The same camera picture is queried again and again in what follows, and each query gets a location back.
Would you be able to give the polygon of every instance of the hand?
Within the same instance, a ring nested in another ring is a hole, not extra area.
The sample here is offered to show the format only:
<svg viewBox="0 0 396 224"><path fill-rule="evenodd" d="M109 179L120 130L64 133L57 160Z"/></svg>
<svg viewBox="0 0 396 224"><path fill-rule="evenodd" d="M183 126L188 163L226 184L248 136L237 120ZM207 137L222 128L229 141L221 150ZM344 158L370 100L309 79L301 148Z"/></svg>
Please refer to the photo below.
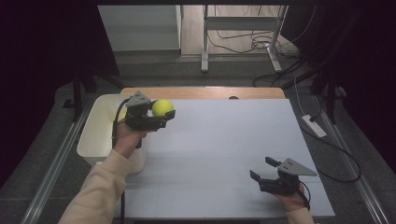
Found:
<svg viewBox="0 0 396 224"><path fill-rule="evenodd" d="M132 153L134 153L139 140L153 131L132 130L125 124L124 119L122 119L117 126L117 144L114 146L114 150L120 153L121 156L129 159Z"/></svg>
<svg viewBox="0 0 396 224"><path fill-rule="evenodd" d="M304 193L304 187L300 183L300 191ZM283 208L287 212L292 212L301 208L304 208L304 200L298 195L297 193L294 193L292 195L280 195L280 194L272 194L275 197L277 197L283 204Z"/></svg>

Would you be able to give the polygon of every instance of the sleeve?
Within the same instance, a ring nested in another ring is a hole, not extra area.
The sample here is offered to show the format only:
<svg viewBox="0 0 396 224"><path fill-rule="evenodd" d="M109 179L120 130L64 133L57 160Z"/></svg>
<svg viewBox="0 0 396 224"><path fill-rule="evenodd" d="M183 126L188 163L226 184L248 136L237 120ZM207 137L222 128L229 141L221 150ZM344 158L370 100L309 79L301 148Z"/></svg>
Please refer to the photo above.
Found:
<svg viewBox="0 0 396 224"><path fill-rule="evenodd" d="M103 163L95 165L88 174L59 223L111 223L131 166L130 161L111 150Z"/></svg>
<svg viewBox="0 0 396 224"><path fill-rule="evenodd" d="M289 224L314 224L314 219L308 209L301 208L292 212L287 212Z"/></svg>

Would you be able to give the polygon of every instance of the white bin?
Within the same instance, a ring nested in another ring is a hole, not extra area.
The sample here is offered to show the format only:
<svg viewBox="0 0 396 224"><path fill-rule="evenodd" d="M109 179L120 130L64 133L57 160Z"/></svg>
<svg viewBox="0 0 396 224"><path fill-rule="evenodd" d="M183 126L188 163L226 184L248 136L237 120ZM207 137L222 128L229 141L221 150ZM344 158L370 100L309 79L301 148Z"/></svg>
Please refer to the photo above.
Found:
<svg viewBox="0 0 396 224"><path fill-rule="evenodd" d="M109 94L100 96L94 103L91 113L78 142L78 155L90 165L103 161L111 151L111 133L113 120L120 103L131 94ZM124 106L120 116L126 112ZM140 172L146 161L149 134L143 138L142 147L136 149L129 160L133 163L130 174Z"/></svg>

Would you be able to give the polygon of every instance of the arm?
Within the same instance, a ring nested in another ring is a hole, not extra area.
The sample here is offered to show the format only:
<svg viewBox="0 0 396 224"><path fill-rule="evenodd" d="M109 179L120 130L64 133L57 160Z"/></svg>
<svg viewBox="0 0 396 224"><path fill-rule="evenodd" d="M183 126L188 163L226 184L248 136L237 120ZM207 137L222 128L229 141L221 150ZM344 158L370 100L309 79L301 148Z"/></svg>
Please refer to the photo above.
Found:
<svg viewBox="0 0 396 224"><path fill-rule="evenodd" d="M304 192L303 186L300 184L300 191ZM279 195L276 196L283 204L288 217L289 224L314 224L314 219L304 206L304 201L297 193L293 195Z"/></svg>
<svg viewBox="0 0 396 224"><path fill-rule="evenodd" d="M102 164L93 167L59 223L111 223L132 165L127 158L133 154L139 139L147 134L133 131L125 123L119 124L117 132L116 146Z"/></svg>

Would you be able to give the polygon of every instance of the white tabletop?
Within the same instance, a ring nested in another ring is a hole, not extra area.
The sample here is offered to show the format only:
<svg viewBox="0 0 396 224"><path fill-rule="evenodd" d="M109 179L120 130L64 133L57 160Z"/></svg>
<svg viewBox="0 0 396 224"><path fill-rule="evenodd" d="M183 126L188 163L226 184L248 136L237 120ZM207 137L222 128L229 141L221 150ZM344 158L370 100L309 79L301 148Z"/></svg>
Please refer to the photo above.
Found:
<svg viewBox="0 0 396 224"><path fill-rule="evenodd" d="M125 216L148 219L283 217L249 176L276 179L291 158L316 171L289 100L173 100L176 117L146 139L144 169L127 177ZM311 214L334 216L318 176L301 176ZM118 216L120 207L115 213Z"/></svg>

